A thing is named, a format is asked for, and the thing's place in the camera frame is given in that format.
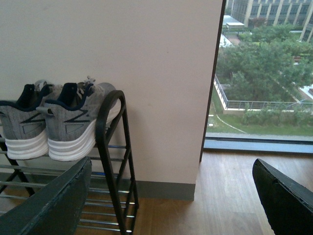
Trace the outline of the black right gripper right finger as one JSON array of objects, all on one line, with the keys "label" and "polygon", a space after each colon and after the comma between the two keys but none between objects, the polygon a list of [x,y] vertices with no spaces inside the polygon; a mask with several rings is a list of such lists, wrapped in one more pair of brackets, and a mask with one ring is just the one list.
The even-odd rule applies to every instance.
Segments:
[{"label": "black right gripper right finger", "polygon": [[276,235],[313,233],[313,192],[261,159],[252,175],[271,229]]}]

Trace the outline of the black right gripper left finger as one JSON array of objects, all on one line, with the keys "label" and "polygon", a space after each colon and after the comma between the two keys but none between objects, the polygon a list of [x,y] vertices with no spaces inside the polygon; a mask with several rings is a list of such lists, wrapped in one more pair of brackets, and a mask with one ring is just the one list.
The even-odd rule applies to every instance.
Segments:
[{"label": "black right gripper left finger", "polygon": [[72,235],[90,185],[92,163],[84,157],[0,218],[2,235]]}]

